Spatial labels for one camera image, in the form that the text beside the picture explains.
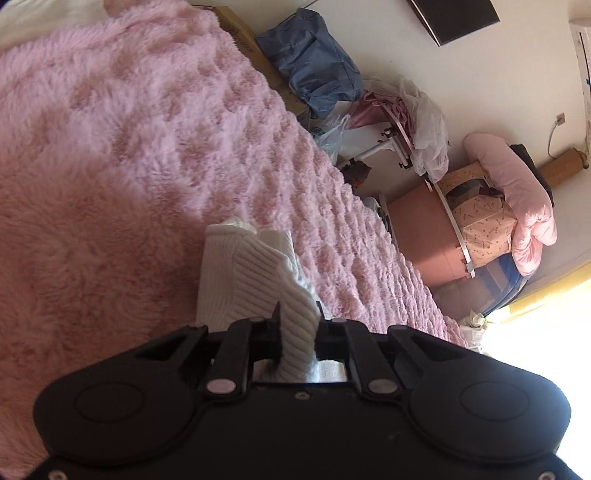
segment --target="pink pillow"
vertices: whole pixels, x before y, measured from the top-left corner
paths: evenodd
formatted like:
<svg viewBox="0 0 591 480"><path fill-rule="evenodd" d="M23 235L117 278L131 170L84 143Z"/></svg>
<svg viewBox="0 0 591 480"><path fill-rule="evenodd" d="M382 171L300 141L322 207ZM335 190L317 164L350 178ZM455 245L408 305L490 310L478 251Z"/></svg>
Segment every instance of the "pink pillow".
<svg viewBox="0 0 591 480"><path fill-rule="evenodd" d="M550 197L531 170L502 138L470 134L464 139L470 162L479 160L493 186L517 218L511 253L523 276L532 275L542 259L542 245L556 243L557 231Z"/></svg>

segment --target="electrical cord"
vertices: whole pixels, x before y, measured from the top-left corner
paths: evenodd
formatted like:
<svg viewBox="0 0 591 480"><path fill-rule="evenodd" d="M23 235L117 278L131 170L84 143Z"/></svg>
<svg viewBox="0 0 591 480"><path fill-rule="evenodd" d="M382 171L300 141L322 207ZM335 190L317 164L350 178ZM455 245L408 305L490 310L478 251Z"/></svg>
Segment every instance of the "electrical cord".
<svg viewBox="0 0 591 480"><path fill-rule="evenodd" d="M556 120L552 125L552 130L550 130L550 138L548 139L548 155L550 156L550 158L553 158L554 160L556 160L556 157L550 153L550 145L552 144L552 136L554 135L554 130L556 130L557 126L558 120Z"/></svg>

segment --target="sunlight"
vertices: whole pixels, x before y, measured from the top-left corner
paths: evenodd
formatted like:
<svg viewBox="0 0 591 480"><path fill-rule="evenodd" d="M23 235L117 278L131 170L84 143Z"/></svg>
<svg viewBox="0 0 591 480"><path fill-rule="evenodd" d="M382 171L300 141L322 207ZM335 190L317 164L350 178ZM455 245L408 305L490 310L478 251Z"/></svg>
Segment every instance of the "sunlight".
<svg viewBox="0 0 591 480"><path fill-rule="evenodd" d="M562 389L572 416L558 456L582 478L591 478L590 312L588 281L516 321L491 325L483 339L483 351L490 356L542 375Z"/></svg>

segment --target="pink cloth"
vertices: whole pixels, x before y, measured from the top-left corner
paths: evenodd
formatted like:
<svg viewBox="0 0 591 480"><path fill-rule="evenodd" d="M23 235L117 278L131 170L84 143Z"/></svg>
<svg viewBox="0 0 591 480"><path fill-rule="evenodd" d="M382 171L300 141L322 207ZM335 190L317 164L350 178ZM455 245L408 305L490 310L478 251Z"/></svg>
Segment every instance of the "pink cloth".
<svg viewBox="0 0 591 480"><path fill-rule="evenodd" d="M417 126L404 101L397 96L379 95L368 91L364 92L363 97L351 107L351 119L347 124L347 129L352 130L366 125L389 122L389 118L380 108L381 105L389 106L408 137L414 138L417 133Z"/></svg>
<svg viewBox="0 0 591 480"><path fill-rule="evenodd" d="M207 225L289 230L320 298L465 345L215 15L155 2L0 56L0 472L53 379L195 321Z"/></svg>
<svg viewBox="0 0 591 480"><path fill-rule="evenodd" d="M523 276L532 275L540 266L543 245L554 245L558 235L548 194L502 138L471 134L464 148L470 161L480 160L505 195L517 218L511 246L515 265Z"/></svg>

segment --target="black tv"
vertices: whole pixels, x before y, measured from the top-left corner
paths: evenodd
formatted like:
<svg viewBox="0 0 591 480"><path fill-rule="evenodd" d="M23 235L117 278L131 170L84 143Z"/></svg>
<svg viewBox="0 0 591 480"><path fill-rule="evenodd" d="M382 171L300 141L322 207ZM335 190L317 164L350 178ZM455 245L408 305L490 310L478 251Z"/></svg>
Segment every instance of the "black tv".
<svg viewBox="0 0 591 480"><path fill-rule="evenodd" d="M408 0L440 47L499 22L490 0Z"/></svg>

